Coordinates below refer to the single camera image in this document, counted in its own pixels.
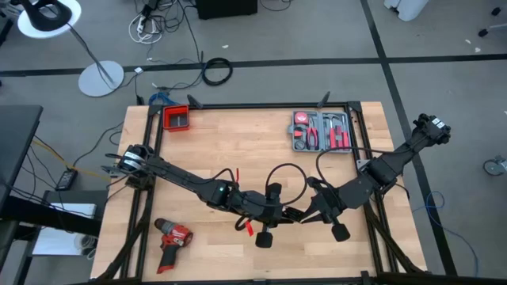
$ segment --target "red power drill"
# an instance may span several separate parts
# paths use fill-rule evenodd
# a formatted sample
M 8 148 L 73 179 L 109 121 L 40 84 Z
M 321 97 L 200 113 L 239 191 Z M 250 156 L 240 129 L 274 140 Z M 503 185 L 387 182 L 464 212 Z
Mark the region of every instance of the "red power drill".
M 165 270 L 173 269 L 176 263 L 176 251 L 180 247 L 185 247 L 192 241 L 193 233 L 182 225 L 168 221 L 163 218 L 155 220 L 155 227 L 164 235 L 162 236 L 162 244 L 160 248 L 163 251 L 157 274 Z

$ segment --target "wooden table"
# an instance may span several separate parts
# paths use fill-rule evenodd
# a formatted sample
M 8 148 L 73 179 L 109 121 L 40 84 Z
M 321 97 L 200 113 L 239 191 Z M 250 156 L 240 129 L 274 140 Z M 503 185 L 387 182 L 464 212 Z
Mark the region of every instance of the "wooden table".
M 382 105 L 379 102 L 363 102 L 362 108 L 372 148 L 393 150 Z M 339 108 L 325 110 L 343 111 Z M 211 177 L 226 167 L 239 168 L 241 190 L 262 193 L 269 171 L 280 163 L 296 163 L 307 175 L 316 177 L 316 154 L 292 151 L 287 133 L 291 114 L 292 110 L 288 108 L 191 111 L 190 130 L 163 132 L 160 156 L 202 177 Z M 147 107 L 128 108 L 118 154 L 123 154 L 131 144 L 142 143 L 146 121 Z M 321 168 L 326 179 L 334 185 L 344 184 L 356 177 L 352 154 L 327 154 L 321 159 Z M 294 198 L 303 187 L 303 178 L 296 169 L 280 169 L 271 181 L 282 184 L 282 201 Z M 122 184 L 120 182 L 112 187 L 109 195 L 120 189 Z M 306 210 L 314 195 L 309 190 L 292 206 Z M 128 188 L 108 202 L 92 277 L 107 268 L 124 243 L 132 197 L 133 191 Z M 425 268 L 405 192 L 394 187 L 386 195 L 384 203 L 392 237 L 417 266 Z M 159 247 L 162 234 L 153 226 L 156 218 L 181 223 L 194 232 L 192 243 L 177 253 L 176 268 L 160 275 L 156 271 L 162 256 Z M 351 277 L 364 270 L 369 271 L 371 276 L 375 275 L 362 208 L 347 210 L 339 216 L 351 234 L 348 241 L 341 243 L 334 240 L 330 225 L 315 222 L 279 225 L 271 230 L 273 247 L 259 249 L 254 244 L 255 236 L 249 237 L 246 231 L 234 229 L 237 219 L 236 215 L 207 207 L 190 191 L 158 178 L 143 281 Z M 253 222 L 256 232 L 260 228 L 258 222 Z M 388 269 L 382 242 L 380 246 L 384 267 Z M 130 276 L 134 275 L 138 250 L 137 245 L 132 250 Z

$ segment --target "small red box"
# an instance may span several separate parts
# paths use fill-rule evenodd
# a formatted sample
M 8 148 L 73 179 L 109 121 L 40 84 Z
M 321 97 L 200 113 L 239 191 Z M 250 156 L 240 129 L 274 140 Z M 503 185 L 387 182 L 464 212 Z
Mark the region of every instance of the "small red box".
M 168 131 L 186 131 L 190 126 L 188 105 L 164 108 L 164 128 Z

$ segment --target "black metal frame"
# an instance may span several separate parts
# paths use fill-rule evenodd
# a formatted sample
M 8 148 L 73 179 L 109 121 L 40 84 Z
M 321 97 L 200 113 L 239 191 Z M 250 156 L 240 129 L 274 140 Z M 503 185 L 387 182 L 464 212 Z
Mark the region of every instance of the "black metal frame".
M 253 103 L 253 104 L 206 104 L 203 106 L 202 109 L 253 109 L 253 108 L 317 108 L 318 102 L 303 102 L 303 103 Z M 147 123 L 144 130 L 144 136 L 143 136 L 143 145 L 149 146 L 150 145 L 150 136 L 151 136 L 151 130 L 153 127 L 153 119 L 154 115 L 162 111 L 161 105 L 152 105 L 148 109 L 147 114 Z M 369 141 L 368 141 L 368 133 L 366 130 L 366 126 L 364 124 L 364 116 L 362 113 L 361 104 L 359 101 L 350 101 L 350 102 L 328 102 L 325 104 L 324 108 L 343 108 L 349 118 L 353 118 L 353 111 L 356 113 L 356 120 L 360 127 L 360 134 L 364 142 L 364 147 L 370 147 Z M 155 155 L 160 154 L 160 147 L 162 143 L 162 116 L 159 116 L 158 120 L 158 129 L 157 129 L 157 135 L 155 137 L 155 148 L 154 153 Z M 356 133 L 354 128 L 353 120 L 349 120 L 349 129 L 351 134 L 351 140 L 352 145 L 357 146 L 357 139 L 356 139 Z M 360 160 L 360 153 L 358 150 L 353 150 L 353 157 L 354 161 Z M 366 158 L 370 159 L 372 158 L 372 153 L 367 152 Z M 141 198 L 141 191 L 145 191 L 146 189 L 136 189 L 134 198 L 132 201 L 132 209 L 130 214 L 130 219 L 128 222 L 128 231 L 127 231 L 127 238 L 131 236 L 137 216 L 139 213 L 139 202 Z M 145 207 L 147 208 L 148 213 L 151 213 L 151 208 L 153 205 L 153 189 L 147 190 L 147 199 L 145 203 Z M 387 224 L 387 216 L 385 212 L 385 208 L 383 205 L 383 201 L 376 197 L 375 199 L 376 206 L 378 208 L 378 212 L 380 215 L 380 222 L 382 226 L 387 230 L 389 233 L 389 226 Z M 143 228 L 141 232 L 141 242 L 139 246 L 139 255 L 137 258 L 137 265 L 135 268 L 135 276 L 134 278 L 142 279 L 143 277 L 143 267 L 144 267 L 144 257 L 146 255 L 146 247 L 147 247 L 147 235 L 149 231 L 149 218 L 150 215 L 148 215 L 148 220 L 143 221 L 145 223 L 145 227 Z M 365 215 L 365 219 L 368 224 L 368 236 L 370 240 L 370 244 L 372 246 L 372 256 L 375 264 L 375 271 L 378 274 L 381 272 L 384 272 L 383 270 L 383 264 L 382 259 L 380 255 L 379 250 L 379 244 L 376 237 L 375 228 L 373 225 L 368 221 Z M 130 252 L 126 257 L 125 260 L 121 266 L 120 270 L 120 278 L 125 279 L 128 278 L 128 269 L 130 268 L 130 256 L 132 252 Z M 392 252 L 388 249 L 387 250 L 387 258 L 389 260 L 390 268 L 393 272 L 398 272 L 398 265 L 396 263 L 395 256 L 392 254 Z M 357 283 L 367 283 L 369 280 L 368 273 L 367 272 L 361 272 L 362 277 L 352 277 L 352 278 L 331 278 L 331 279 L 288 279 L 288 280 L 282 280 L 282 279 L 276 279 L 276 280 L 270 280 L 270 283 L 286 283 L 287 281 L 290 281 L 290 283 L 301 283 L 301 284 L 322 284 L 322 283 L 341 283 L 341 284 L 357 284 Z M 190 283 L 201 283 L 201 284 L 220 284 L 220 283 L 230 283 L 230 282 L 238 282 L 238 281 L 232 281 L 232 280 L 224 280 L 224 281 L 199 281 L 199 282 L 190 282 Z M 242 280 L 240 282 L 245 283 L 252 283 L 251 280 Z M 149 282 L 149 283 L 143 283 L 143 284 L 172 284 L 172 283 L 185 283 L 185 282 Z

